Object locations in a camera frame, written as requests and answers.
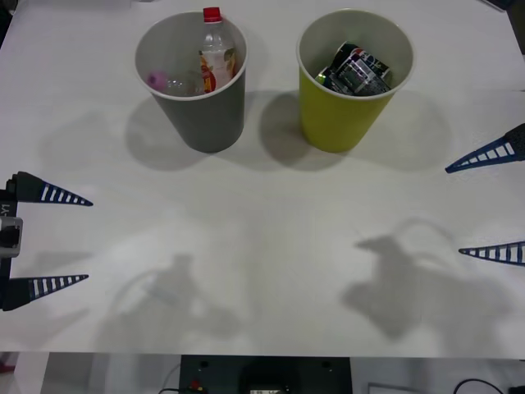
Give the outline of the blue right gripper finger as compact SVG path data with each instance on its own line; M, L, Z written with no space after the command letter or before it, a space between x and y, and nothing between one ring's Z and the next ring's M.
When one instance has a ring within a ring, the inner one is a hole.
M524 160L524 124L514 127L502 137L459 158L445 168L446 173L519 162Z
M503 263L518 267L524 266L524 242L516 241L500 245L468 247L459 249L459 253L495 263Z

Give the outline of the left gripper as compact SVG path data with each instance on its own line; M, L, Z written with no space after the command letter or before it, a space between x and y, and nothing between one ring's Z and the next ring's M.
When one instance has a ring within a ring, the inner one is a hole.
M12 311L89 278L87 274L11 278L11 259L19 254L17 202L93 206L84 197L34 176L13 174L1 190L1 311Z

